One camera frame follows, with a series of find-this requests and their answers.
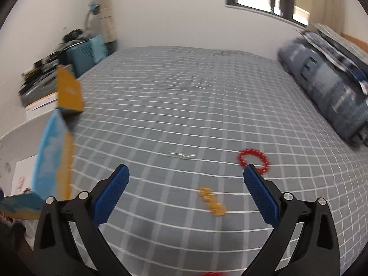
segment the curtain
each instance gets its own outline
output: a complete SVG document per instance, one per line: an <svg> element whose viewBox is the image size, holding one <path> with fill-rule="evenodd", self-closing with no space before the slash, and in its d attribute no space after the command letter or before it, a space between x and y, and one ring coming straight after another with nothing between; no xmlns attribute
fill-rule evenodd
<svg viewBox="0 0 368 276"><path fill-rule="evenodd" d="M101 23L101 32L105 43L116 41L116 28L112 11L112 0L93 0L100 4L98 14Z"/></svg>
<svg viewBox="0 0 368 276"><path fill-rule="evenodd" d="M341 35L344 27L344 0L313 0L307 29L316 31L311 24L319 23L329 26Z"/></svg>

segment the cereal piece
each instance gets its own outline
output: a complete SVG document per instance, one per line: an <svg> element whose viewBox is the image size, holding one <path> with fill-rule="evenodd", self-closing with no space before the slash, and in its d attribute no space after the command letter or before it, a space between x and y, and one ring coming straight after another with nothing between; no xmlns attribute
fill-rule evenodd
<svg viewBox="0 0 368 276"><path fill-rule="evenodd" d="M225 206L219 203L212 204L210 210L215 216L223 216L227 214Z"/></svg>
<svg viewBox="0 0 368 276"><path fill-rule="evenodd" d="M209 199L209 201L208 201L208 209L209 210L212 210L212 209L214 209L216 207L217 207L217 199L216 198Z"/></svg>
<svg viewBox="0 0 368 276"><path fill-rule="evenodd" d="M201 196L203 201L205 202L210 202L212 199L215 198L215 195L211 192L211 193L207 193L206 195Z"/></svg>
<svg viewBox="0 0 368 276"><path fill-rule="evenodd" d="M199 195L200 197L208 197L209 194L213 194L210 188L200 187L199 188Z"/></svg>

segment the red object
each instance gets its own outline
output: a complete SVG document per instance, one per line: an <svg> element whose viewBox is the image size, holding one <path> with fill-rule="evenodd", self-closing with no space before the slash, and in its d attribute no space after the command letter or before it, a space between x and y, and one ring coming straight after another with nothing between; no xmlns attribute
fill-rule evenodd
<svg viewBox="0 0 368 276"><path fill-rule="evenodd" d="M259 150L256 149L251 149L251 148L247 148L242 150L241 152L239 152L238 154L238 163L241 167L245 167L248 165L248 163L246 161L244 161L244 156L246 155L255 155L256 157L258 157L262 163L263 163L263 167L262 168L257 168L257 171L259 172L259 174L263 174L265 172L267 172L270 169L270 161L268 160L268 158L266 157L266 155L262 152L260 152Z"/></svg>
<svg viewBox="0 0 368 276"><path fill-rule="evenodd" d="M207 274L203 274L202 276L225 276L225 274L221 272L210 272Z"/></svg>

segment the gray plaid bedsheet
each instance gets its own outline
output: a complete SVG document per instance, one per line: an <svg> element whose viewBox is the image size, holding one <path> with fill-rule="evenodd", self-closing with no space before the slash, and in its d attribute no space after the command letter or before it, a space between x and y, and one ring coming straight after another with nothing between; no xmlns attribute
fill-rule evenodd
<svg viewBox="0 0 368 276"><path fill-rule="evenodd" d="M268 156L264 176L281 191L328 200L342 272L367 243L368 148L349 148L275 61L240 51L126 49L81 83L73 194L91 190L120 163L129 167L130 182L100 229L133 275L240 275L249 265L272 228L243 183L236 156L244 148ZM227 215L207 211L200 186L216 193Z"/></svg>

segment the blue gripper pad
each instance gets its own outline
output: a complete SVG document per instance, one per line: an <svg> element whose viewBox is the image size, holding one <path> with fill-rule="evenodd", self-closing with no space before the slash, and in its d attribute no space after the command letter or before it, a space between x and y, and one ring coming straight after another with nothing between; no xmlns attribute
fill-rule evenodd
<svg viewBox="0 0 368 276"><path fill-rule="evenodd" d="M248 188L263 220L273 228L279 225L279 206L251 166L243 170L244 183Z"/></svg>
<svg viewBox="0 0 368 276"><path fill-rule="evenodd" d="M116 203L129 182L129 169L121 165L93 204L93 224L98 227L109 219Z"/></svg>

